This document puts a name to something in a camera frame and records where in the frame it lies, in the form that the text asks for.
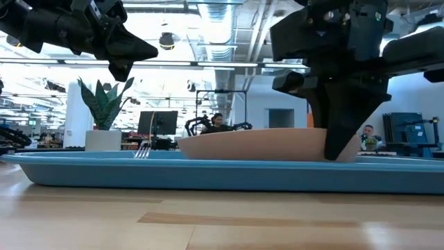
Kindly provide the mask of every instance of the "man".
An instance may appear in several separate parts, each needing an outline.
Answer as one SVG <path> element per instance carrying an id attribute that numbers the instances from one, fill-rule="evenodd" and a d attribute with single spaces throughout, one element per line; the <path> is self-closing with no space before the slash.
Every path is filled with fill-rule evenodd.
<path id="1" fill-rule="evenodd" d="M 371 126 L 370 124 L 367 124 L 362 129 L 361 139 L 365 139 L 365 138 L 369 138 L 369 137 L 373 137 L 377 141 L 382 141 L 382 138 L 380 136 L 373 135 L 373 126 Z"/>

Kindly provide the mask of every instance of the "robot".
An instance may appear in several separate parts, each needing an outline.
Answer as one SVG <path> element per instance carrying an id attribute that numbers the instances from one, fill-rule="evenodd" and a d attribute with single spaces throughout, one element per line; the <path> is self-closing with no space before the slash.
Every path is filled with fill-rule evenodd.
<path id="1" fill-rule="evenodd" d="M 44 43 L 79 56 L 110 62 L 116 81 L 126 81 L 135 61 L 157 57 L 152 45 L 125 29 L 120 0 L 1 0 L 0 30 L 40 53 Z"/>
<path id="2" fill-rule="evenodd" d="M 424 72 L 444 81 L 444 28 L 390 41 L 380 55 L 382 36 L 393 29 L 387 0 L 295 0 L 302 10 L 270 29 L 274 61 L 302 58 L 306 74 L 288 71 L 273 89 L 304 98 L 314 126 L 326 128 L 325 158 L 335 160 L 387 94 L 394 76 Z"/>
<path id="3" fill-rule="evenodd" d="M 209 133 L 216 133 L 218 131 L 214 131 L 213 126 L 211 125 L 211 120 L 208 118 L 207 115 L 203 115 L 203 117 L 197 117 L 194 119 L 190 119 L 185 123 L 185 129 L 187 130 L 187 134 L 188 136 L 196 136 L 197 132 L 196 132 L 196 127 L 199 125 L 203 125 L 205 126 L 205 128 L 207 128 L 207 130 L 203 133 L 203 134 L 209 134 Z M 250 130 L 253 129 L 253 126 L 251 124 L 249 124 L 248 122 L 242 122 L 240 124 L 235 124 L 233 126 L 227 126 L 227 131 L 237 131 L 239 129 L 244 129 L 244 130 Z"/>

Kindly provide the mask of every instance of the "table surface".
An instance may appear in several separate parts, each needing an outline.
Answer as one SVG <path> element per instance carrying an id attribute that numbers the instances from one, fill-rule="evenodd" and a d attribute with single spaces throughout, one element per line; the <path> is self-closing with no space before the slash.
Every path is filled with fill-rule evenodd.
<path id="1" fill-rule="evenodd" d="M 0 250 L 442 250 L 444 197 L 33 185 L 0 165 Z"/>

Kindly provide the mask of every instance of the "ceiling duct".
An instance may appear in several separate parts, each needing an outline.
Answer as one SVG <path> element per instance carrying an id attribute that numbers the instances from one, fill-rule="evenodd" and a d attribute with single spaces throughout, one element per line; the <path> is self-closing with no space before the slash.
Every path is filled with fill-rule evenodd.
<path id="1" fill-rule="evenodd" d="M 233 4 L 198 4 L 198 10 L 192 8 L 194 6 L 178 6 L 178 5 L 151 5 L 146 7 L 138 6 L 132 8 L 130 4 L 125 5 L 128 13 L 175 13 L 175 14 L 191 14 L 200 15 L 205 27 L 205 41 L 212 45 L 207 46 L 208 60 L 214 62 L 229 62 L 232 60 L 234 49 L 228 45 L 232 44 L 234 37 L 234 10 Z M 215 70 L 216 89 L 226 90 L 230 88 L 231 72 L 227 70 Z M 218 103 L 223 103 L 225 97 L 217 97 Z M 219 107 L 219 110 L 225 110 L 226 107 Z"/>
<path id="2" fill-rule="evenodd" d="M 229 62 L 233 58 L 232 44 L 234 29 L 234 10 L 232 4 L 198 4 L 198 9 L 205 26 L 205 41 L 212 45 L 207 46 L 208 60 L 213 62 Z M 227 70 L 214 70 L 216 78 L 216 89 L 229 89 L 231 72 Z M 227 111 L 225 106 L 226 97 L 216 96 L 219 111 Z"/>

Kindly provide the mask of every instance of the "door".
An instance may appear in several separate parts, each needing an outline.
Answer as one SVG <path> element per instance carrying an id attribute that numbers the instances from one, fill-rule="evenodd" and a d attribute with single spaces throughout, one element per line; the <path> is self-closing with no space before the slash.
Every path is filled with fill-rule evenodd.
<path id="1" fill-rule="evenodd" d="M 269 128 L 294 128 L 294 109 L 268 109 Z"/>

